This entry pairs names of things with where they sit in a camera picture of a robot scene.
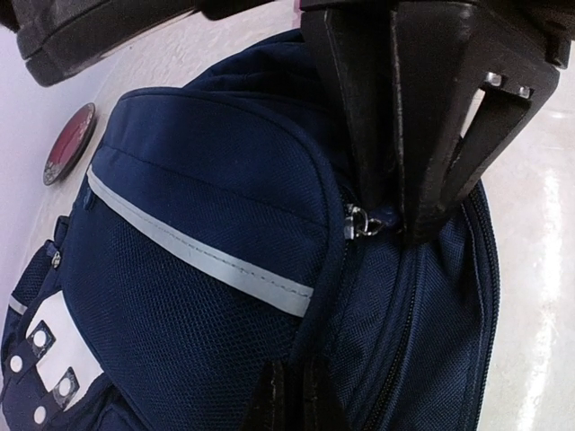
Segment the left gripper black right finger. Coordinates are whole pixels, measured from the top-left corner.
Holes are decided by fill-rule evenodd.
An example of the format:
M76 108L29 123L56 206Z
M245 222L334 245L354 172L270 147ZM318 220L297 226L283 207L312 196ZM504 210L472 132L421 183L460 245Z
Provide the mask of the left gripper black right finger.
M303 408L304 430L346 429L345 415L323 361L305 365Z

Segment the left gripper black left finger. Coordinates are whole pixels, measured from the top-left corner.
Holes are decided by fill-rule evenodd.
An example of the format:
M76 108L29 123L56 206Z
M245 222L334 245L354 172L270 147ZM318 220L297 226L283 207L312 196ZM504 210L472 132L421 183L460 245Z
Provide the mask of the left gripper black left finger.
M280 361L273 361L262 369L242 423L242 430L284 431L285 429L285 370Z

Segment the navy blue backpack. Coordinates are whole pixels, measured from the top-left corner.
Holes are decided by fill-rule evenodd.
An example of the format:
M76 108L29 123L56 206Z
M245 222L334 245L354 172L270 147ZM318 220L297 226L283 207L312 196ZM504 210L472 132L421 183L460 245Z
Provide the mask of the navy blue backpack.
M12 292L12 430L242 430L284 365L304 430L326 364L345 430L474 430L500 299L476 186L431 242L366 210L297 30L113 109L72 211Z

